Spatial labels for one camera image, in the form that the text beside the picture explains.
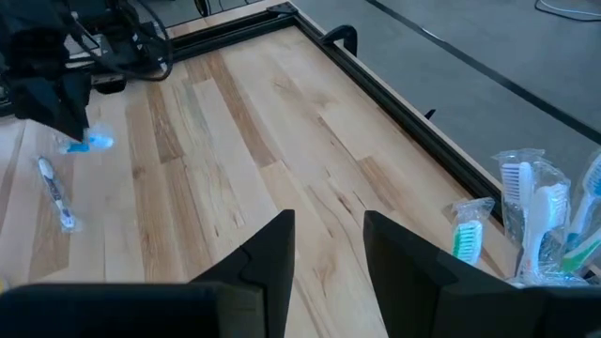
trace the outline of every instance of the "cable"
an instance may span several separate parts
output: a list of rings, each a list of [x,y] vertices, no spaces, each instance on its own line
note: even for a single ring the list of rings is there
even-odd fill
[[[125,75],[129,78],[132,79],[137,79],[137,80],[141,80],[141,81],[149,81],[149,82],[159,82],[162,81],[164,79],[166,79],[170,74],[171,71],[173,70],[173,45],[171,44],[171,41],[169,40],[169,34],[167,33],[167,28],[165,27],[165,25],[162,23],[161,19],[159,19],[159,16],[157,15],[157,13],[152,10],[152,8],[150,8],[146,3],[143,2],[143,0],[135,0],[138,4],[140,4],[140,6],[142,6],[152,17],[152,19],[157,23],[157,25],[159,26],[159,28],[162,31],[162,34],[164,36],[163,38],[159,38],[156,34],[153,36],[150,36],[147,31],[145,29],[142,28],[141,25],[138,25],[139,31],[141,33],[144,33],[146,36],[148,36],[150,38],[150,40],[146,40],[146,43],[153,43],[155,46],[159,45],[160,48],[165,48],[166,49],[166,65],[167,68],[165,70],[165,72],[158,77],[147,77],[144,76],[142,74],[136,73],[134,71],[130,71],[130,70],[126,70],[126,69],[122,69],[119,66],[110,63],[104,59],[102,59],[101,57],[97,56],[96,54],[94,54],[94,52],[92,52],[92,50],[87,47],[87,45],[85,45],[85,43],[83,42],[82,36],[86,35],[87,36],[87,32],[85,32],[85,29],[83,27],[81,27],[81,25],[75,21],[75,19],[70,18],[70,23],[71,26],[65,24],[64,25],[64,31],[65,33],[71,34],[71,37],[73,38],[73,40],[75,42],[77,42],[77,44],[86,52],[89,54],[89,58],[99,64],[101,64],[102,66],[106,67],[107,69],[114,71],[118,74],[121,75]],[[39,23],[36,22],[32,19],[23,17],[19,14],[16,13],[11,13],[8,12],[8,15],[12,16],[15,19],[19,19],[19,20],[23,20],[23,21],[28,21],[30,23]]]
[[[196,4],[196,8],[202,8],[202,6],[198,5],[199,1],[204,1],[205,4],[207,5],[207,12],[208,13],[205,13],[204,17],[206,18],[207,16],[211,15],[213,13],[213,10],[210,7],[210,0],[194,0],[194,3]]]
[[[140,6],[142,6],[150,14],[152,19],[157,23],[157,25],[161,29],[162,34],[165,36],[165,39],[159,38],[156,35],[154,37],[150,37],[151,39],[156,39],[157,41],[164,43],[166,50],[167,50],[167,60],[166,60],[167,68],[161,76],[158,76],[158,77],[144,76],[144,75],[141,75],[134,71],[120,68],[119,66],[117,66],[111,62],[103,60],[101,57],[94,54],[94,52],[92,52],[92,50],[90,50],[90,48],[84,44],[81,37],[85,30],[75,20],[72,21],[72,23],[74,23],[74,24],[72,25],[73,30],[71,31],[71,36],[80,45],[80,47],[82,47],[82,49],[86,53],[89,54],[89,57],[91,57],[94,61],[96,61],[97,63],[106,67],[107,69],[114,71],[115,73],[125,75],[132,79],[137,79],[137,80],[141,80],[141,81],[149,81],[149,82],[159,82],[159,81],[166,79],[171,74],[171,71],[173,70],[173,45],[171,44],[171,41],[168,38],[169,35],[167,33],[167,28],[162,23],[161,19],[159,19],[159,16],[157,15],[157,13],[154,10],[152,10],[152,8],[150,8],[146,3],[144,3],[143,0],[135,0],[135,1],[138,4],[140,4]],[[139,30],[140,30],[140,32],[145,33],[145,35],[147,35],[147,32],[145,32],[144,29],[139,29]]]
[[[576,22],[582,22],[582,23],[597,23],[597,22],[601,22],[601,19],[580,19],[580,18],[575,18],[573,16],[569,16],[569,15],[564,15],[555,11],[551,11],[551,10],[546,10],[546,9],[542,9],[540,7],[538,7],[538,3],[543,4],[544,6],[551,8],[553,10],[557,10],[559,12],[565,12],[565,13],[573,13],[573,14],[580,14],[580,15],[589,15],[589,16],[594,16],[594,17],[601,17],[601,13],[591,13],[591,12],[585,12],[585,11],[580,11],[580,10],[573,10],[573,9],[565,9],[565,8],[556,8],[548,3],[546,3],[544,0],[535,0],[534,1],[534,9],[541,11],[543,13],[547,13],[547,14],[551,14],[551,15],[555,15],[557,17],[560,18],[564,18],[564,19],[568,19],[568,20],[572,20],[572,21],[576,21]]]

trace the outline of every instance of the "wood plank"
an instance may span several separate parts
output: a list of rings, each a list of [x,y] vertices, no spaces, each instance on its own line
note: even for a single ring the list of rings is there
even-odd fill
[[[164,165],[164,171],[179,243],[179,255],[186,279],[191,280],[212,266],[207,240],[202,232],[183,160],[168,162]]]
[[[427,207],[429,201],[424,201],[421,191],[408,184],[407,177],[402,177],[398,171],[391,175],[380,161],[371,157],[359,161],[359,164],[380,199],[401,215],[405,227],[423,234],[436,246],[450,250],[452,243],[446,240],[453,237],[450,222],[440,210]]]
[[[101,99],[103,104],[100,107],[99,120],[112,126],[116,143],[113,148],[100,155],[100,163],[118,163],[113,165],[110,172],[100,172],[98,177],[104,189],[104,201],[96,208],[103,215],[99,220],[104,224],[105,280],[114,283],[142,282],[144,265],[131,174],[126,118],[128,102],[124,96],[119,95]]]
[[[324,337],[316,330],[316,319],[304,306],[303,300],[295,284],[292,285],[288,319],[285,323],[286,338]]]
[[[204,57],[193,57],[185,60],[184,66],[193,84],[198,84],[211,78],[210,69]]]
[[[169,120],[160,85],[148,84],[146,97],[150,105],[152,126],[161,163],[180,158],[183,150]]]
[[[305,306],[318,316],[319,334],[385,337],[371,283],[354,259],[344,230],[329,229],[322,222],[301,184],[281,161],[261,169],[261,174],[277,207],[296,210],[295,285]]]
[[[6,149],[11,150],[10,152],[0,152],[0,173],[2,175],[2,183],[0,183],[0,231],[2,231],[2,225],[7,216],[8,198],[12,190],[17,160],[21,152],[25,122],[13,119],[5,120],[2,125],[2,131],[0,142],[6,145]]]
[[[210,53],[206,57],[208,69],[215,84],[227,105],[227,109],[238,126],[246,146],[251,151],[254,161],[260,167],[272,164],[275,159],[263,141],[253,119],[243,101],[239,89],[225,65],[219,52]]]
[[[192,83],[184,81],[174,87],[181,134],[190,147],[183,158],[202,232],[208,242],[211,262],[217,263],[243,241],[236,229],[245,226],[229,177],[217,159],[208,124]]]
[[[254,165],[252,147],[244,142],[242,128],[228,111],[222,91],[212,80],[196,84],[194,91],[207,121],[215,154],[229,177],[247,225],[240,228],[246,240],[277,214],[275,205]]]
[[[138,228],[145,278],[150,282],[183,281],[173,216],[152,121],[144,100],[130,103],[126,113]]]
[[[332,181],[325,181],[307,187],[305,190],[330,236],[348,242],[351,249],[349,258],[357,261],[361,266],[364,278],[369,281],[365,246],[363,245],[362,216],[354,215],[356,212],[363,215],[366,211],[365,207],[353,206],[361,204],[358,198],[355,195],[346,196]]]
[[[281,149],[282,160],[303,184],[333,177],[344,182],[340,186],[348,194],[357,194],[369,208],[384,209],[344,145],[320,120],[278,61],[263,53],[273,36],[286,38],[288,29],[227,48],[222,55]],[[254,66],[243,67],[244,63]]]
[[[7,214],[0,233],[0,274],[11,285],[29,281],[39,199],[46,193],[37,164],[37,135],[44,132],[48,131],[37,122],[27,121],[25,124]]]

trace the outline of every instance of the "wooden table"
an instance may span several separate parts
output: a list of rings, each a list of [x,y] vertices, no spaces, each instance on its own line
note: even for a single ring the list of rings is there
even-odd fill
[[[449,251],[450,205],[472,198],[295,27],[178,63],[159,84],[93,93],[88,112],[113,126],[114,148],[56,155],[54,131],[1,122],[0,274],[12,284],[185,283],[294,208],[288,336],[384,337],[364,211]],[[61,233],[39,155],[54,164],[81,232]],[[498,225],[486,224],[478,267],[506,277],[515,260]]]

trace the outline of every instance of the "toothbrush handle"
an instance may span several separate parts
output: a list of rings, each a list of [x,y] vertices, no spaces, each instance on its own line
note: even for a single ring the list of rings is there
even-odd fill
[[[562,269],[572,272],[584,266],[593,254],[597,254],[597,248],[601,245],[601,229],[597,229],[586,238],[576,249],[566,253],[562,260]]]
[[[593,204],[594,199],[594,196],[590,193],[585,192],[582,195],[582,200],[580,200],[578,211],[576,212],[576,216],[574,216],[574,220],[572,220],[572,224],[570,225],[570,231],[568,232],[568,241],[571,241],[570,239],[573,240],[584,229],[586,217],[589,214],[589,210],[591,209],[591,205]]]
[[[524,240],[524,254],[519,262],[519,274],[522,274],[529,283],[532,276],[538,274],[538,254],[545,234],[533,234]]]

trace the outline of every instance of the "floor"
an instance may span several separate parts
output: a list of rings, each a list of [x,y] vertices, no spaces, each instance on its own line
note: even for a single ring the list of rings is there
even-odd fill
[[[236,1],[240,0],[222,0],[226,8]],[[596,93],[601,82],[601,24],[540,13],[530,0],[379,1],[601,130]],[[601,11],[593,0],[548,2]],[[432,121],[497,177],[493,155],[535,147],[545,149],[551,161],[577,180],[598,148],[366,0],[294,3],[326,29],[343,23],[355,26],[359,58],[420,111],[436,109]]]
[[[12,284],[187,282],[293,208],[288,336],[385,337],[363,213],[449,251],[450,205],[470,198],[294,27],[179,63],[164,82],[95,94],[89,118],[114,126],[114,148],[60,156],[52,130],[0,123],[0,275]],[[39,155],[81,232],[60,231]],[[478,267],[508,276],[516,250],[495,225],[485,233]]]

